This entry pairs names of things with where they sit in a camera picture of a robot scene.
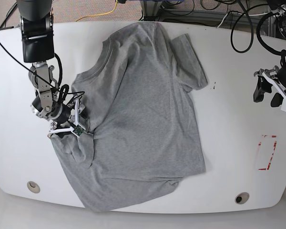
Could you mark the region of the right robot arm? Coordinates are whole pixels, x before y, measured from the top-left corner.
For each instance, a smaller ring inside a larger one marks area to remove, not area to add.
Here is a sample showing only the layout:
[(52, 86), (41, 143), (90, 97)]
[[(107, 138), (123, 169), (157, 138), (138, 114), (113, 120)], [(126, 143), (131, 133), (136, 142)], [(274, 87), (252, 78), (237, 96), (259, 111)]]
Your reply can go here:
[(62, 63), (54, 52), (53, 9), (50, 0), (18, 0), (23, 60), (31, 63), (29, 80), (35, 88), (36, 98), (32, 112), (50, 121), (49, 134), (72, 133), (77, 137), (85, 127), (80, 113), (85, 108), (80, 99), (84, 92), (69, 91), (62, 84)]

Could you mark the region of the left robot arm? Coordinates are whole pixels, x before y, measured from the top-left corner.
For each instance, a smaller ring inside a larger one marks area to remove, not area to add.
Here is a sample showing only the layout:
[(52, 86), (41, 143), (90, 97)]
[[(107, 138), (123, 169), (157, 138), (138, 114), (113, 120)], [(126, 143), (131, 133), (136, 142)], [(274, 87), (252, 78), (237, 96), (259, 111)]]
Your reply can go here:
[(259, 103), (263, 101), (265, 93), (271, 93), (272, 88), (277, 92), (271, 100), (271, 107), (280, 107), (286, 112), (286, 50), (277, 51), (267, 45), (260, 34), (261, 27), (269, 18), (275, 18), (275, 24), (281, 35), (286, 39), (286, 0), (267, 0), (266, 4), (270, 12), (266, 13), (256, 26), (256, 37), (258, 42), (271, 54), (280, 57), (280, 66), (272, 69), (260, 69), (254, 73), (257, 77), (257, 85), (253, 94), (253, 101)]

